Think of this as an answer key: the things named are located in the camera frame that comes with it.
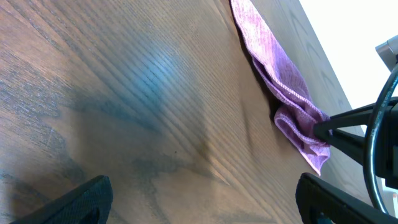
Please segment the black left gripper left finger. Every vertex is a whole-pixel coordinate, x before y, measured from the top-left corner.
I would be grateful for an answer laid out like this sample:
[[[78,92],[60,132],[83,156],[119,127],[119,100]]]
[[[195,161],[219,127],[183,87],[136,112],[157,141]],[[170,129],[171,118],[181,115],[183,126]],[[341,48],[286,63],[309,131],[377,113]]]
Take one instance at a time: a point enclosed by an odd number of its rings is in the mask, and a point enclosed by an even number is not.
[[[105,224],[112,202],[110,179],[99,175],[12,224]]]

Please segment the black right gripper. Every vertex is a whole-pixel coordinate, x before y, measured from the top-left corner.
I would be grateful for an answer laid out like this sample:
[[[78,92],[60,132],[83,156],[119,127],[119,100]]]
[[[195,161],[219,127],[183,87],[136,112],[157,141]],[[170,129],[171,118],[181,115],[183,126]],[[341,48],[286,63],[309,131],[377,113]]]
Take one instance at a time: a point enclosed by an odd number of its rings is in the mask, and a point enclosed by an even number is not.
[[[340,128],[367,125],[375,104],[332,116],[314,125],[314,135],[337,148],[358,164],[365,166],[371,155],[368,135],[359,136]],[[397,97],[393,97],[384,113],[377,135],[375,173],[387,187],[397,189]]]

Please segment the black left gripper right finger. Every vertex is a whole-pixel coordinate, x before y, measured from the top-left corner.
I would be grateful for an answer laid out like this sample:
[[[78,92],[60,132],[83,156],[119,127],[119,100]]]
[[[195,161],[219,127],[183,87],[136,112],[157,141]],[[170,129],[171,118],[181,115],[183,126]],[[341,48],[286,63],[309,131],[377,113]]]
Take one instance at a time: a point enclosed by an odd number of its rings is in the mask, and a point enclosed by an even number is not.
[[[304,224],[397,224],[397,219],[310,173],[298,180],[296,204]]]

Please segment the purple microfibre cloth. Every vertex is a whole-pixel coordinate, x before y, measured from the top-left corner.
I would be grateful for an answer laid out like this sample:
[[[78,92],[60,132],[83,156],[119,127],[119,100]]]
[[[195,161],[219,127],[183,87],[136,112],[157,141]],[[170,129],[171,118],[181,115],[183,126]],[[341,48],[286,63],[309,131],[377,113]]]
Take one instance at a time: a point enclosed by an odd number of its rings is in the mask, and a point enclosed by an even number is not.
[[[312,169],[321,174],[323,164],[330,158],[330,146],[315,137],[313,128],[330,117],[313,104],[303,76],[254,4],[250,0],[231,0],[230,5],[256,70],[281,101],[275,112],[275,125]]]

